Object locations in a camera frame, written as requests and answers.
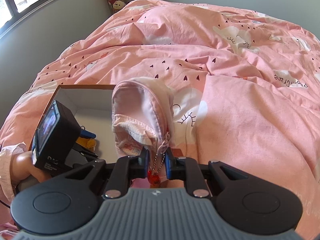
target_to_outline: finger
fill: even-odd
[[[35,166],[30,167],[30,173],[32,176],[34,176],[40,183],[44,182],[48,179],[51,179],[51,175],[46,172],[46,171],[42,171],[38,168],[36,168]]]

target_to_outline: pink bedsheet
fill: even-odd
[[[0,131],[30,143],[58,84],[161,79],[175,94],[175,140],[298,195],[297,232],[320,232],[320,43],[300,26],[243,9],[137,0],[37,75]]]

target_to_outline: pink sleeve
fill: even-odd
[[[14,193],[10,178],[10,161],[13,154],[25,152],[26,145],[20,143],[14,146],[3,147],[0,152],[0,200],[10,205]],[[12,221],[10,209],[0,203],[0,225]]]
[[[11,240],[14,238],[16,234],[18,234],[18,229],[16,226],[6,223],[4,225],[0,225],[0,236],[4,240]]]

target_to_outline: camera screen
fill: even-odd
[[[46,117],[41,122],[38,128],[38,149],[40,150],[50,134],[55,122],[57,120],[56,112],[54,106],[51,106],[50,110],[47,112]]]

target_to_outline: black camera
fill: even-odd
[[[72,112],[53,101],[33,137],[33,164],[56,176],[98,156],[76,143],[81,127]]]

